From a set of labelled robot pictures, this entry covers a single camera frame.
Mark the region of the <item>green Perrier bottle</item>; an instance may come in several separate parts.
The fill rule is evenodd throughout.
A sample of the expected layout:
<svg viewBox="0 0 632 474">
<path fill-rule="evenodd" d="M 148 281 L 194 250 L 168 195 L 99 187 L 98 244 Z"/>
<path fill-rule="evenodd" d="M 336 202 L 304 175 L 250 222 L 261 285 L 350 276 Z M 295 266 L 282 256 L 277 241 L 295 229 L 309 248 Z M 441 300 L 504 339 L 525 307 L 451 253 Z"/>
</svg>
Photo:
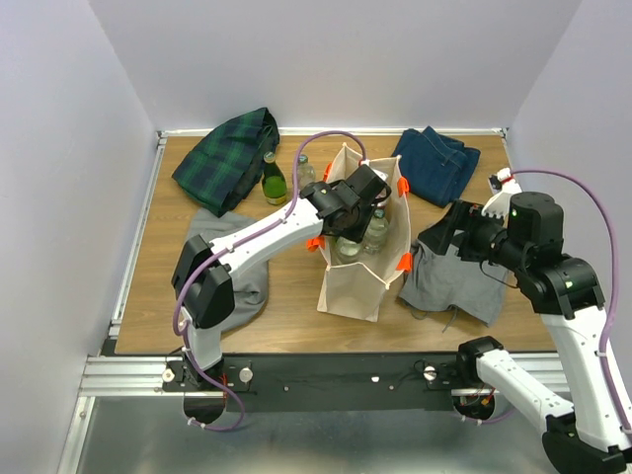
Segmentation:
<svg viewBox="0 0 632 474">
<path fill-rule="evenodd" d="M 272 205 L 281 205 L 286 202 L 287 184 L 273 151 L 264 155 L 264 164 L 262 188 L 266 201 Z"/>
</svg>

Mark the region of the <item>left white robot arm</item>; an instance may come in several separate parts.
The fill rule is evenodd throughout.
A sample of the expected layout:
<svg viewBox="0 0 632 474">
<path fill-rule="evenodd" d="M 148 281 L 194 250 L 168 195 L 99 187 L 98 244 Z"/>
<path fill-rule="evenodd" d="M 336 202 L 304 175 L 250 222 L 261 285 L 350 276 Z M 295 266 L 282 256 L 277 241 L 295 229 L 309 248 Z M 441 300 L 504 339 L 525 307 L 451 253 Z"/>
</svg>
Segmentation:
<svg viewBox="0 0 632 474">
<path fill-rule="evenodd" d="M 283 208 L 234 233 L 183 247 L 172 286 L 177 295 L 174 332 L 190 358 L 185 377 L 211 388 L 222 359 L 220 325 L 235 310 L 234 283 L 253 267 L 297 243 L 319 237 L 361 242 L 377 205 L 391 195 L 387 175 L 362 163 L 346 179 L 308 185 Z"/>
</svg>

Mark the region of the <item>beige canvas tote bag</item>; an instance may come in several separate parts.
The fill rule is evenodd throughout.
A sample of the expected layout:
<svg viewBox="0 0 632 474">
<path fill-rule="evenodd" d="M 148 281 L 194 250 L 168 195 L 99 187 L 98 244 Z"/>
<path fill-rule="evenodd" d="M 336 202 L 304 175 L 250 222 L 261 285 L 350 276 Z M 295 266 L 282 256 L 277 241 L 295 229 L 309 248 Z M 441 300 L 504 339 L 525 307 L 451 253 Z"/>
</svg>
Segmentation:
<svg viewBox="0 0 632 474">
<path fill-rule="evenodd" d="M 334 237 L 308 242 L 326 262 L 317 304 L 319 312 L 375 322 L 391 284 L 412 269 L 409 186 L 401 174 L 400 159 L 396 155 L 368 161 L 372 169 L 386 177 L 385 182 L 391 188 L 384 204 L 388 229 L 382 250 L 374 255 L 361 251 L 355 261 L 344 263 L 336 255 Z"/>
</svg>

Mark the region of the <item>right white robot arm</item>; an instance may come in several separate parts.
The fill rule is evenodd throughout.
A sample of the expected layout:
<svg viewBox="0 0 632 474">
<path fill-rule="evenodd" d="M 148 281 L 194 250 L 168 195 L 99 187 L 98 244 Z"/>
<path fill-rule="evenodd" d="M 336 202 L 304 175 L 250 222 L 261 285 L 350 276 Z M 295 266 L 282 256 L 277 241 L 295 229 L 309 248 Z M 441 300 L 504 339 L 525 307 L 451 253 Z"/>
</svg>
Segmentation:
<svg viewBox="0 0 632 474">
<path fill-rule="evenodd" d="M 560 473 L 623 473 L 631 462 L 630 431 L 611 393 L 620 375 L 605 374 L 610 351 L 600 336 L 607 312 L 593 267 L 563 251 L 564 212 L 553 197 L 522 192 L 510 197 L 507 214 L 487 216 L 479 204 L 458 200 L 419 239 L 443 255 L 457 247 L 465 262 L 488 262 L 515 276 L 517 287 L 551 335 L 572 398 L 565 400 L 522 369 L 492 337 L 459 346 L 456 379 L 498 389 L 541 436 Z"/>
</svg>

